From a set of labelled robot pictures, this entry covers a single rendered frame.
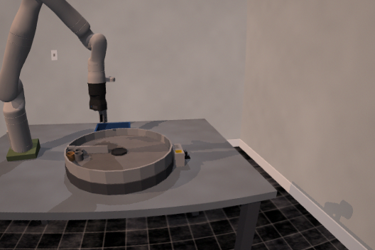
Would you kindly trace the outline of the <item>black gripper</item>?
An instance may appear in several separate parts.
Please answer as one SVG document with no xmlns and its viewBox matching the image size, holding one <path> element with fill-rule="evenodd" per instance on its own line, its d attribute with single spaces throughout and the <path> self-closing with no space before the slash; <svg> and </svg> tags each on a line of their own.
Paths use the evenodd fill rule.
<svg viewBox="0 0 375 250">
<path fill-rule="evenodd" d="M 105 78 L 104 71 L 88 71 L 89 108 L 99 111 L 99 122 L 107 122 L 106 82 L 115 82 L 115 77 Z"/>
</svg>

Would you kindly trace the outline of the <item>blue open crate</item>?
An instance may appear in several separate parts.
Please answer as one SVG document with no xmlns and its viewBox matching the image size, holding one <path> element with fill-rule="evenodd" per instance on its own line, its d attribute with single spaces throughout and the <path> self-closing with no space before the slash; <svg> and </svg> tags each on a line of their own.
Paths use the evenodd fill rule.
<svg viewBox="0 0 375 250">
<path fill-rule="evenodd" d="M 98 129 L 97 129 L 98 127 Z M 102 131 L 107 129 L 131 128 L 130 122 L 101 123 L 97 124 L 94 131 Z"/>
</svg>

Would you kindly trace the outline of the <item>bronze bushing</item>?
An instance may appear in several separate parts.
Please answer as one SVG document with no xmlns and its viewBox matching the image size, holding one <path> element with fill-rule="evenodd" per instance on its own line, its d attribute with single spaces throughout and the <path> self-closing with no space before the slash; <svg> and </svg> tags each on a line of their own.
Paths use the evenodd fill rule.
<svg viewBox="0 0 375 250">
<path fill-rule="evenodd" d="M 68 152 L 68 153 L 66 153 L 66 156 L 69 159 L 69 161 L 75 160 L 75 153 L 74 152 Z"/>
</svg>

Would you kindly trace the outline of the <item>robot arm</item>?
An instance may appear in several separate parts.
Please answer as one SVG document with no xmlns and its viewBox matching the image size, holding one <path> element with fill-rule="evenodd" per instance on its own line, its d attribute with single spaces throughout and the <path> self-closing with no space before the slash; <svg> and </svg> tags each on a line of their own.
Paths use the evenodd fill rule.
<svg viewBox="0 0 375 250">
<path fill-rule="evenodd" d="M 19 76 L 31 50 L 43 3 L 92 51 L 88 59 L 88 71 L 104 71 L 107 39 L 103 34 L 94 34 L 89 30 L 90 24 L 66 0 L 22 0 L 9 31 L 0 72 L 0 100 L 4 102 L 6 133 L 11 150 L 17 153 L 29 151 L 33 147 L 23 84 Z"/>
</svg>

